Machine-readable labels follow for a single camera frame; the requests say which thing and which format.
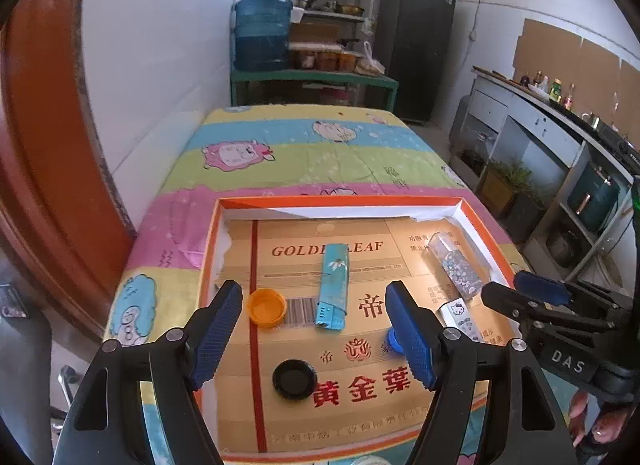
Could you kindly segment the blue bottle cap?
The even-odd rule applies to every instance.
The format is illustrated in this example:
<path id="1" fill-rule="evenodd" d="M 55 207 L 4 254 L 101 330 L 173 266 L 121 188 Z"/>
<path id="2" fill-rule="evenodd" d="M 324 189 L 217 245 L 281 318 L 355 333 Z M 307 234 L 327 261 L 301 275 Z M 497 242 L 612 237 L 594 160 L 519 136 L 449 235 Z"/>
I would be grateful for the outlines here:
<path id="1" fill-rule="evenodd" d="M 402 349 L 401 344 L 398 341 L 396 331 L 392 327 L 387 331 L 386 341 L 393 352 L 398 353 L 398 355 L 403 355 L 405 353 L 404 349 Z"/>

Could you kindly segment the white Hello Kitty lighter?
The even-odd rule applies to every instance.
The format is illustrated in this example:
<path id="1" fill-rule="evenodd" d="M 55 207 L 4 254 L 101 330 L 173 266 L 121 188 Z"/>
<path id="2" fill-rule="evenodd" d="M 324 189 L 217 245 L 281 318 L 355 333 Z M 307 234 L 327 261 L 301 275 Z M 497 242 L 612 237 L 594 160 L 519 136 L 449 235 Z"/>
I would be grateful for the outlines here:
<path id="1" fill-rule="evenodd" d="M 468 306 L 466 306 L 462 298 L 456 298 L 447 301 L 447 303 L 443 303 L 437 312 L 447 327 L 454 327 L 469 337 L 469 339 L 472 339 L 472 341 L 483 343 L 484 337 L 482 333 L 480 333 Z"/>

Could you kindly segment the orange bottle cap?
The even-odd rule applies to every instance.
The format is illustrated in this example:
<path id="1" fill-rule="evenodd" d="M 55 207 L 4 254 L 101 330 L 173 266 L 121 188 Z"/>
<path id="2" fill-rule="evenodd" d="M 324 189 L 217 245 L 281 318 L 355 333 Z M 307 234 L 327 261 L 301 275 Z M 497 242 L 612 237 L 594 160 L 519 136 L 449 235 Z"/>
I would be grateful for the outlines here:
<path id="1" fill-rule="evenodd" d="M 246 306 L 250 321 L 262 329 L 280 325 L 288 310 L 285 298 L 274 289 L 256 289 L 250 293 Z"/>

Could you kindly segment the glitter clear lighter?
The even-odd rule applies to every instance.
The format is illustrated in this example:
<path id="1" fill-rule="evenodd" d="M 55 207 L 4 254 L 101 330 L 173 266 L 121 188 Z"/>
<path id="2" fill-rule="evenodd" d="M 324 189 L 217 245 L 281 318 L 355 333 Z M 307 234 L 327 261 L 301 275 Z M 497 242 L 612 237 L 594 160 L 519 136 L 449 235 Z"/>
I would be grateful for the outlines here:
<path id="1" fill-rule="evenodd" d="M 437 259 L 460 297 L 472 300 L 482 289 L 483 281 L 472 263 L 461 251 L 460 245 L 446 232 L 436 232 L 427 242 L 427 248 Z"/>

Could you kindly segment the teal crane-print lighter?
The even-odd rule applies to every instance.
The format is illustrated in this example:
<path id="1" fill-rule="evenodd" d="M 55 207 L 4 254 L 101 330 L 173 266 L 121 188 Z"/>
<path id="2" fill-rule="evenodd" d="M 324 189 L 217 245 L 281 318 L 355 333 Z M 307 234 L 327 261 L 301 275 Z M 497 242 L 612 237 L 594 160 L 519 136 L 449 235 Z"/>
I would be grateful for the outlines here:
<path id="1" fill-rule="evenodd" d="M 316 326 L 343 331 L 347 317 L 349 282 L 348 245 L 326 244 L 323 252 Z"/>

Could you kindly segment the black bottle cap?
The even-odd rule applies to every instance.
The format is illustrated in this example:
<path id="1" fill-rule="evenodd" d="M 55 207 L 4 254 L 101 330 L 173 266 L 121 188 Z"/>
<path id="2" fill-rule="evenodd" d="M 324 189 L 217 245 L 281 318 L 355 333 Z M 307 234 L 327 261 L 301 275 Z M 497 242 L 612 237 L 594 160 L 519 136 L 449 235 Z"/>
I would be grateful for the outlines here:
<path id="1" fill-rule="evenodd" d="M 312 395 L 318 383 L 317 373 L 303 360 L 282 361 L 272 373 L 272 385 L 284 399 L 298 401 Z"/>

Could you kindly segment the white round cap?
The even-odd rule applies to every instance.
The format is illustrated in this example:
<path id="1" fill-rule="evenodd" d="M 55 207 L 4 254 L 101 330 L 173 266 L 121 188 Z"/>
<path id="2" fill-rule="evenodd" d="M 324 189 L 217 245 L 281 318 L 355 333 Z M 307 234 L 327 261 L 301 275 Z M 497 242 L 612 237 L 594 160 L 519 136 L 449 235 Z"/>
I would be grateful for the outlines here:
<path id="1" fill-rule="evenodd" d="M 392 463 L 382 456 L 365 455 L 354 459 L 350 465 L 392 465 Z"/>

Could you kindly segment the dark teal air fryer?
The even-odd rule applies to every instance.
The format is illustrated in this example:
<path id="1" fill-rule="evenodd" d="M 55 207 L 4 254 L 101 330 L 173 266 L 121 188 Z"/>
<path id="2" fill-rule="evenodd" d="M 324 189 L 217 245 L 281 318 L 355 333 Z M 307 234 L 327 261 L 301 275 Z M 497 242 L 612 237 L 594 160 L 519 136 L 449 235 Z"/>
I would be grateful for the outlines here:
<path id="1" fill-rule="evenodd" d="M 617 204 L 619 195 L 620 186 L 615 179 L 602 166 L 589 162 L 567 204 L 587 230 L 599 232 Z"/>

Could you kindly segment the white kitchen counter cabinet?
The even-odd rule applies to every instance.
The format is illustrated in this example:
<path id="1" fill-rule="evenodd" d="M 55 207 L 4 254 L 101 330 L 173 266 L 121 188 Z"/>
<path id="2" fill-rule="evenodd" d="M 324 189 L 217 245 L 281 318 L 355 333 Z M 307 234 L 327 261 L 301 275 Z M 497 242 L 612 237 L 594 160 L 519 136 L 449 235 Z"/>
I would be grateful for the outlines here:
<path id="1" fill-rule="evenodd" d="M 547 211 L 518 248 L 546 277 L 586 279 L 631 289 L 636 274 L 632 176 L 593 133 L 552 104 L 501 77 L 476 70 L 468 99 L 451 128 L 451 164 L 476 193 L 489 161 L 521 163 L 532 171 Z M 567 199 L 589 162 L 620 186 L 603 229 L 590 232 Z"/>

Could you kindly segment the potted green plant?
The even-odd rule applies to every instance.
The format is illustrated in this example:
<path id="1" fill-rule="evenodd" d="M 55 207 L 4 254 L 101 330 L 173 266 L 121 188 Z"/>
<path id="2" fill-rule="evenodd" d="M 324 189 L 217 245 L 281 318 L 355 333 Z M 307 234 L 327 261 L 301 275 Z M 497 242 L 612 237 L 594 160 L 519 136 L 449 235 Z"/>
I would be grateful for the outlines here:
<path id="1" fill-rule="evenodd" d="M 515 161 L 489 161 L 476 194 L 514 244 L 525 243 L 547 211 L 532 171 Z"/>

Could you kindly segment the orange-rimmed cardboard tray box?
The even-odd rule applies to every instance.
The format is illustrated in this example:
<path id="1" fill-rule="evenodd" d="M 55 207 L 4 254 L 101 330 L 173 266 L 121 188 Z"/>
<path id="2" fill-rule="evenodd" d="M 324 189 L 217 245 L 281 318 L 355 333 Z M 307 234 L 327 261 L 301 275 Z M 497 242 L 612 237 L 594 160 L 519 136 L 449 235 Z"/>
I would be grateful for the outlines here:
<path id="1" fill-rule="evenodd" d="M 286 463 L 372 453 L 416 437 L 431 394 L 386 341 L 385 290 L 405 283 L 438 310 L 456 291 L 427 242 L 452 237 L 484 281 L 513 279 L 506 247 L 460 196 L 270 196 L 220 200 L 209 226 L 203 301 L 233 280 L 245 301 L 256 289 L 286 300 L 283 322 L 262 329 L 242 313 L 213 381 L 198 396 L 220 454 L 230 461 Z M 326 244 L 348 245 L 343 331 L 316 326 Z M 318 383 L 284 399 L 273 370 L 308 362 Z"/>

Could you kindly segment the colourful cartoon bed sheet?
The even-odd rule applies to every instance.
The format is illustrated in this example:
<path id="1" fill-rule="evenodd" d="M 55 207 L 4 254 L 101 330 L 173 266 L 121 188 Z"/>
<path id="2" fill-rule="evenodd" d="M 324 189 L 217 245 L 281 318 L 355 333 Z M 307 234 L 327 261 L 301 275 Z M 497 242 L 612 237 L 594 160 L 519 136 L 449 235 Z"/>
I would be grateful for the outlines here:
<path id="1" fill-rule="evenodd" d="M 395 115 L 314 104 L 218 109 L 186 143 L 142 219 L 106 336 L 149 343 L 205 305 L 201 271 L 215 206 L 249 196 L 460 196 L 506 247 L 513 270 L 526 266 L 482 202 Z M 311 462 L 378 455 L 401 464 L 414 439 Z"/>

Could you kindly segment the grey office chair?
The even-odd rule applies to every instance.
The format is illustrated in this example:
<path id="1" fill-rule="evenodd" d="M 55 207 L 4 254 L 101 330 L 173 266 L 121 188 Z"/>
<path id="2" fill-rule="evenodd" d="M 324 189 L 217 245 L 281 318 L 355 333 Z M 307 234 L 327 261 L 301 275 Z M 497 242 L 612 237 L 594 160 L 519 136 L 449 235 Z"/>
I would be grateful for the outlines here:
<path id="1" fill-rule="evenodd" d="M 87 367 L 73 330 L 50 307 L 1 285 L 1 460 L 51 464 Z"/>

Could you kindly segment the white plastic bag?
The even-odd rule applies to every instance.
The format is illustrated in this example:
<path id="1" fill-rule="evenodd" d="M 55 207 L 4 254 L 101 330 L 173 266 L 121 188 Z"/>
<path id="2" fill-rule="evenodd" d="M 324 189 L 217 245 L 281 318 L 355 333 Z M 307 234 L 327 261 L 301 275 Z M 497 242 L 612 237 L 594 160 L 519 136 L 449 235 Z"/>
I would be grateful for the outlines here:
<path id="1" fill-rule="evenodd" d="M 355 72 L 367 76 L 381 76 L 385 74 L 384 66 L 373 58 L 372 47 L 369 42 L 363 43 L 363 55 L 356 63 Z"/>

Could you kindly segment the black refrigerator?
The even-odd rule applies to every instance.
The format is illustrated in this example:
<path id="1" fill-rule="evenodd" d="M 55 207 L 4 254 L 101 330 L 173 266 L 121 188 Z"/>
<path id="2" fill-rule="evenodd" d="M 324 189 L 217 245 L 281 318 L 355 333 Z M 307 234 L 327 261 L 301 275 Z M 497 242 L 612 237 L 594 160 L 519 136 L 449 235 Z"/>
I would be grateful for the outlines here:
<path id="1" fill-rule="evenodd" d="M 398 81 L 394 113 L 413 123 L 431 117 L 444 74 L 457 0 L 380 0 L 374 58 Z"/>

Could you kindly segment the blue water jug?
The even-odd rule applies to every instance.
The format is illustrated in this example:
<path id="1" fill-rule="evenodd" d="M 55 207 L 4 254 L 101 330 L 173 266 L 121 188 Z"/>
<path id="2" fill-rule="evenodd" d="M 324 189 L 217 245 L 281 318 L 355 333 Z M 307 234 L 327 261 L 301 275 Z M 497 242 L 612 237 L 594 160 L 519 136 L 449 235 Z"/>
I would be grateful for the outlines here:
<path id="1" fill-rule="evenodd" d="M 288 66 L 292 0 L 240 0 L 235 4 L 234 68 L 269 72 Z"/>

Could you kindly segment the red wooden door frame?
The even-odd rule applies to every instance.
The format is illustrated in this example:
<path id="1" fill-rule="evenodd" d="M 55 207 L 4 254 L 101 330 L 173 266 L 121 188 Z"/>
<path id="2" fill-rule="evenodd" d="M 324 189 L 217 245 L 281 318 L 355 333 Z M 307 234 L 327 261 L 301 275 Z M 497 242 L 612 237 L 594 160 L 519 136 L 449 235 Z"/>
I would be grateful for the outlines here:
<path id="1" fill-rule="evenodd" d="M 81 0 L 18 0 L 1 28 L 1 239 L 43 301 L 107 325 L 134 243 L 92 125 Z"/>

